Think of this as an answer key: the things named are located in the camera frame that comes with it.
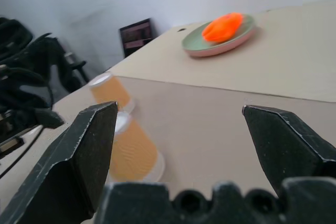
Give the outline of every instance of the black cable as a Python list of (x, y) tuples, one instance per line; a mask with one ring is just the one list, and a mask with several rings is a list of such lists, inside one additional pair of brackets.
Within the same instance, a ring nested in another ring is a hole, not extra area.
[(21, 158), (23, 158), (23, 156), (29, 151), (29, 149), (32, 147), (32, 145), (36, 142), (36, 140), (41, 136), (42, 131), (45, 128), (42, 127), (42, 129), (37, 133), (37, 135), (34, 137), (34, 139), (32, 140), (32, 142), (28, 145), (28, 147), (17, 157), (17, 159), (15, 159), (9, 167), (7, 167), (1, 174), (0, 174), (0, 179), (2, 179), (9, 171), (10, 169), (13, 168), (14, 165), (17, 164), (17, 162), (20, 161)]
[[(23, 73), (26, 74), (28, 76), (32, 76), (38, 80), (40, 80), (47, 88), (48, 88), (48, 92), (50, 95), (50, 109), (52, 110), (53, 106), (54, 106), (54, 95), (52, 93), (51, 87), (49, 85), (49, 83), (38, 73), (35, 73), (33, 71), (30, 71), (28, 69), (25, 68), (8, 68), (9, 69), (9, 75), (13, 74), (13, 73)], [(2, 177), (4, 177), (13, 167), (14, 165), (16, 165), (21, 158), (23, 158), (23, 156), (30, 150), (30, 148), (32, 147), (32, 145), (36, 142), (36, 140), (41, 136), (43, 130), (45, 128), (42, 127), (41, 130), (37, 133), (37, 135), (34, 137), (34, 139), (31, 141), (31, 143), (28, 145), (28, 147), (17, 157), (17, 159), (15, 159), (11, 165), (9, 165), (1, 174), (0, 174), (0, 179)]]

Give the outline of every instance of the upside-down cup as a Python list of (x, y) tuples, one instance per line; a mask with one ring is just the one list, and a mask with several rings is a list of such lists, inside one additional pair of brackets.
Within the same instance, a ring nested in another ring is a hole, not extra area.
[(119, 109), (131, 113), (135, 107), (133, 99), (119, 79), (105, 72), (89, 82), (89, 88), (97, 103), (117, 101)]
[(155, 144), (126, 112), (118, 112), (110, 175), (113, 182), (157, 182), (165, 162)]

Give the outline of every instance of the paper cup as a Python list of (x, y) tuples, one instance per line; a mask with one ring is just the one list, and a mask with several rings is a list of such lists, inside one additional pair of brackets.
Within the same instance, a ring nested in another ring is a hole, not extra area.
[(118, 112), (110, 163), (113, 182), (157, 182), (165, 162), (154, 143), (126, 112)]
[(97, 103), (117, 101), (118, 106), (128, 113), (135, 107), (126, 89), (110, 72), (95, 77), (88, 85)]

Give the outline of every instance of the table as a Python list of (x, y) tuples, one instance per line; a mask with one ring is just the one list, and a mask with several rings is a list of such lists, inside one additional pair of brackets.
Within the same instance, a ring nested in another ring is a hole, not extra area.
[(246, 43), (191, 58), (181, 41), (203, 23), (174, 27), (112, 68), (117, 76), (336, 102), (336, 0), (252, 15)]
[[(151, 43), (143, 49), (150, 52), (150, 47)], [(129, 59), (137, 61), (134, 55)], [(109, 71), (115, 73), (114, 70), (119, 69), (120, 72), (122, 65), (123, 63)], [(243, 194), (254, 187), (273, 191), (260, 167), (241, 114), (241, 108), (245, 104), (292, 111), (324, 139), (336, 145), (334, 103), (135, 77), (119, 78), (136, 102), (132, 115), (165, 157), (166, 170), (161, 182), (170, 189), (171, 198), (186, 188), (195, 188), (210, 198), (212, 186), (223, 180), (234, 181)], [(88, 87), (85, 86), (55, 104), (55, 111), (67, 124), (56, 130), (46, 130), (27, 155), (0, 180), (1, 211), (48, 145), (67, 128), (79, 111), (94, 103)], [(25, 140), (29, 142), (33, 137), (34, 134), (27, 135)], [(22, 150), (20, 148), (1, 160), (0, 172)]]

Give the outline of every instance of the black chair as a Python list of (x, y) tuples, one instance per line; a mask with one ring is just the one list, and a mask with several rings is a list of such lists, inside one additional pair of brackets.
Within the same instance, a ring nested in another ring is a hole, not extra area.
[[(85, 82), (89, 80), (83, 70), (86, 62), (69, 63), (58, 39), (50, 35), (44, 34), (31, 42), (32, 34), (20, 22), (0, 18), (0, 65), (40, 74), (53, 88), (57, 101), (82, 86), (74, 70), (80, 72)], [(48, 94), (43, 87), (36, 79), (19, 74), (0, 80), (0, 92), (18, 103), (32, 103), (40, 108), (48, 106)]]

